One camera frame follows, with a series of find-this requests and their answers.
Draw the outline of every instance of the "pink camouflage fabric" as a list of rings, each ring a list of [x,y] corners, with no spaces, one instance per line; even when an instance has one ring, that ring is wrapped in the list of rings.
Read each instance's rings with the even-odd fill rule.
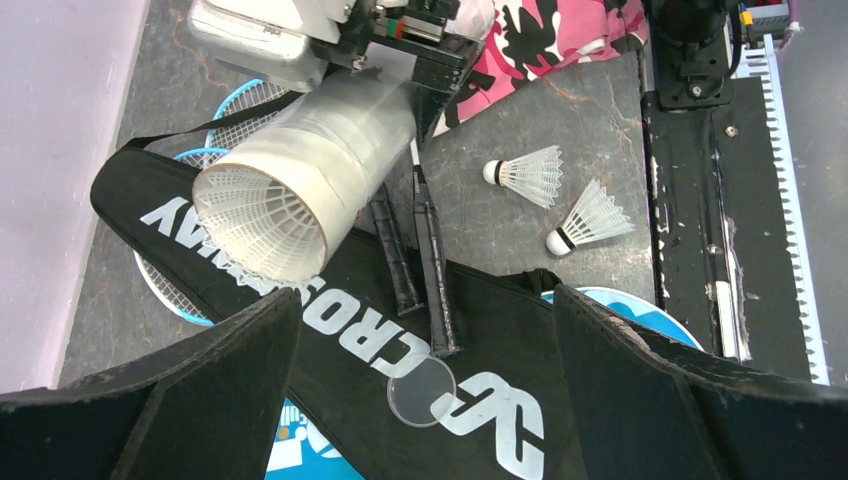
[[[641,0],[494,0],[495,22],[468,84],[436,128],[443,133],[538,77],[641,48]]]

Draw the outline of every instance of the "clear plastic disc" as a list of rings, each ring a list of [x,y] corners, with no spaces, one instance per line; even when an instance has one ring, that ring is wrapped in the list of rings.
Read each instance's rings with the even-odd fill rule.
[[[389,408],[403,423],[431,427],[450,412],[456,398],[456,379],[445,362],[421,355],[421,363],[399,378],[390,378]]]

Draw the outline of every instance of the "white wall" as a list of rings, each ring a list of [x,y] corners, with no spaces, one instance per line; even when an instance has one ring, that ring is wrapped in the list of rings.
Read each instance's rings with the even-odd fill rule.
[[[58,382],[148,2],[0,1],[0,392]]]

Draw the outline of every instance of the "cable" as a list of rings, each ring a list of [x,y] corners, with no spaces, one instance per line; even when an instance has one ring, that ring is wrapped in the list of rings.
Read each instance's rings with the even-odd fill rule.
[[[739,63],[742,61],[742,21],[739,19],[738,7],[734,7],[730,11],[730,35],[732,37],[731,48],[733,49],[733,53],[731,54],[730,66],[727,68],[727,73],[719,79],[718,85],[709,94],[702,96],[699,100],[710,99],[718,95],[721,89],[724,88],[725,82],[730,80],[733,74],[736,73],[736,69],[739,68]]]

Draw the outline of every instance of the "racket bag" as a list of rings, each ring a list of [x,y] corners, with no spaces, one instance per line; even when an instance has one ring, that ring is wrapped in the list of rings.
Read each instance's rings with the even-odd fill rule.
[[[239,285],[202,244],[206,234],[191,205],[197,173],[122,149],[97,175],[90,198],[109,227],[217,322],[267,292]],[[319,277],[298,288],[304,325],[288,397],[368,479],[581,478],[551,307],[538,297],[555,281],[540,272],[512,279],[531,293],[452,262],[448,275],[466,351],[445,360],[458,386],[439,424],[409,427],[390,411],[389,376],[429,351],[428,315],[396,318],[380,246],[358,230]]]

